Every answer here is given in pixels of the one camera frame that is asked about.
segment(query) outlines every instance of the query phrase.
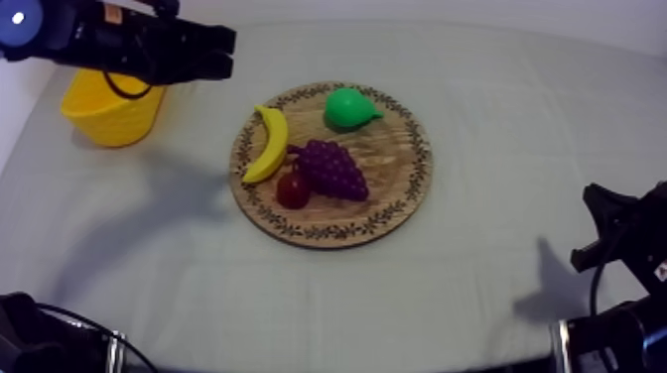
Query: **yellow bucket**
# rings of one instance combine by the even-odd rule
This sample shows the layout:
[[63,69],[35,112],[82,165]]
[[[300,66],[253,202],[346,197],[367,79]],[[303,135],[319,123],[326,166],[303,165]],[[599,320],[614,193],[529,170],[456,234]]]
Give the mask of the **yellow bucket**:
[[[141,92],[146,83],[131,76],[112,74],[122,90]],[[61,113],[92,142],[104,147],[136,143],[153,127],[165,87],[153,87],[143,98],[127,100],[109,88],[99,71],[80,69],[72,82]]]

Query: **wooden plate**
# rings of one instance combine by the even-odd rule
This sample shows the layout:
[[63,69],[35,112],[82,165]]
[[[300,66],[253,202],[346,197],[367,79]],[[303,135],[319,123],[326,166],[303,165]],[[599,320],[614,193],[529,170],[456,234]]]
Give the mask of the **wooden plate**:
[[[384,118],[352,133],[331,131],[324,122],[325,103],[329,93],[340,87],[361,91],[385,113]],[[313,194],[304,209],[289,210],[275,197],[278,180],[291,171],[289,161],[264,183],[242,183],[248,165],[259,157],[267,142],[262,118],[255,113],[234,142],[230,182],[239,207],[268,234],[312,249],[348,248],[386,235],[419,207],[431,185],[431,147],[412,113],[389,95],[363,85],[327,81],[290,89],[265,105],[285,113],[290,144],[304,146],[317,139],[346,147],[370,189],[366,202]]]

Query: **grapes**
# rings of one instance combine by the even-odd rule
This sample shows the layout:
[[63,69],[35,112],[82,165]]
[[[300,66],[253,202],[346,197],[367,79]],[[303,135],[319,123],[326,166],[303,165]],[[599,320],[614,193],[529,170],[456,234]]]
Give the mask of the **grapes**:
[[287,153],[298,156],[294,168],[308,180],[314,192],[356,201],[368,199],[363,173],[349,151],[338,143],[311,140],[305,148],[288,146]]

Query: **table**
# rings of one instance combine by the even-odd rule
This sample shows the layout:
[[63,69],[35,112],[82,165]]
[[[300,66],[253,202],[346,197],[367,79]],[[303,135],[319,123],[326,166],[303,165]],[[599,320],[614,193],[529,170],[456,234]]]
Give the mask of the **table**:
[[[60,68],[0,180],[0,292],[29,292],[200,372],[436,372],[543,356],[586,313],[597,182],[644,194],[667,171],[667,67],[537,34],[441,23],[238,30],[234,77],[173,86],[136,146],[101,150],[59,114]],[[419,211],[356,250],[258,231],[227,184],[252,105],[318,80],[375,86],[426,127]],[[643,296],[605,273],[600,303]]]

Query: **banana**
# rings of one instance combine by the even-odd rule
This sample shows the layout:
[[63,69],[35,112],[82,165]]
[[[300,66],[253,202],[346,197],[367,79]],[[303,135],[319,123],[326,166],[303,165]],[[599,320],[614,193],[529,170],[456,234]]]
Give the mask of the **banana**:
[[278,109],[261,105],[255,106],[266,125],[268,143],[261,156],[248,167],[243,177],[244,183],[255,184],[269,179],[283,164],[287,154],[289,131],[285,115]]

